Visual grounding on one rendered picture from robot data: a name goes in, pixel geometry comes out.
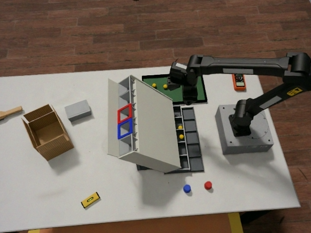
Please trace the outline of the blue plug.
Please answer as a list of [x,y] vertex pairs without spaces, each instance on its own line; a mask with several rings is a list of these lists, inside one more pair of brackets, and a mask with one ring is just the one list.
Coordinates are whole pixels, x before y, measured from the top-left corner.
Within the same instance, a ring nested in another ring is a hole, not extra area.
[[185,185],[184,187],[183,187],[183,190],[184,190],[184,192],[185,193],[189,193],[190,191],[191,191],[191,188],[190,188],[190,185]]

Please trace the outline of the orange pocket multimeter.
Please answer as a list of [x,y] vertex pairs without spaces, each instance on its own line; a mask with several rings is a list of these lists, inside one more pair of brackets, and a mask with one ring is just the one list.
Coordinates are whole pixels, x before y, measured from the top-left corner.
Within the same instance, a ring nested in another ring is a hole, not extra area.
[[232,74],[232,80],[233,80],[234,90],[236,91],[245,90],[246,84],[245,84],[244,75]]

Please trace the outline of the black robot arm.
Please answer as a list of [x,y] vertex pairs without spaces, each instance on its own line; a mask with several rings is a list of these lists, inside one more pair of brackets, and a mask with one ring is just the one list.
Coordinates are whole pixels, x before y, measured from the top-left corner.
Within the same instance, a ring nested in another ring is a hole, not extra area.
[[[288,65],[291,65],[290,70]],[[237,101],[236,108],[233,108],[235,114],[228,117],[235,137],[250,135],[251,121],[261,111],[295,95],[311,91],[311,58],[305,52],[287,52],[286,56],[280,58],[219,58],[194,54],[188,63],[172,63],[167,88],[172,91],[182,86],[183,93],[190,93],[199,76],[210,74],[282,78],[283,84],[259,97]]]

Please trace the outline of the green tray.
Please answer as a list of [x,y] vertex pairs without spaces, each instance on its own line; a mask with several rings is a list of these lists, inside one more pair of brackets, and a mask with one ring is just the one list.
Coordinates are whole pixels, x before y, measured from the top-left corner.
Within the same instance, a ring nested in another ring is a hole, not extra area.
[[[168,88],[165,89],[163,87],[165,84],[167,85],[167,77],[169,77],[169,74],[145,75],[142,76],[142,81],[147,83],[151,87],[153,87],[152,85],[155,83],[156,84],[155,89],[171,98],[173,104],[185,104],[183,102],[182,86],[172,91],[170,91]],[[207,102],[207,95],[203,76],[199,76],[198,78],[197,92],[198,92],[197,101],[194,103]]]

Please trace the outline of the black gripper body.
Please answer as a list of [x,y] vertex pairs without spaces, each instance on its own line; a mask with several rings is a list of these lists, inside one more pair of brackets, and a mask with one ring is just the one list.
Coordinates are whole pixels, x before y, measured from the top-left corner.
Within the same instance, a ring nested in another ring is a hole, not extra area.
[[197,83],[192,85],[190,93],[182,93],[183,101],[193,101],[198,96]]

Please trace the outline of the yellow pocket level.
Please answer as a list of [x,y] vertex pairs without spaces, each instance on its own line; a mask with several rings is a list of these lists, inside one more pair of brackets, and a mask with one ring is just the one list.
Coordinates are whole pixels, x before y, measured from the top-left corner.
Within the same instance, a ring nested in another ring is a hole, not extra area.
[[91,205],[93,202],[95,202],[96,200],[98,200],[100,198],[99,194],[97,192],[95,192],[94,194],[92,194],[91,196],[89,196],[88,198],[86,198],[85,200],[83,200],[81,202],[83,208],[88,207],[89,205]]

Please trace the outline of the open brown cardboard box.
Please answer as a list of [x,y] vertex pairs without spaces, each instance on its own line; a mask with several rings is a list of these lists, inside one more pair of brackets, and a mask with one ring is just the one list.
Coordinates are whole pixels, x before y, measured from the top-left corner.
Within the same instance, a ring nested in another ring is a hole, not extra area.
[[52,108],[46,104],[24,114],[28,124],[21,118],[33,148],[47,161],[74,148],[62,120]]

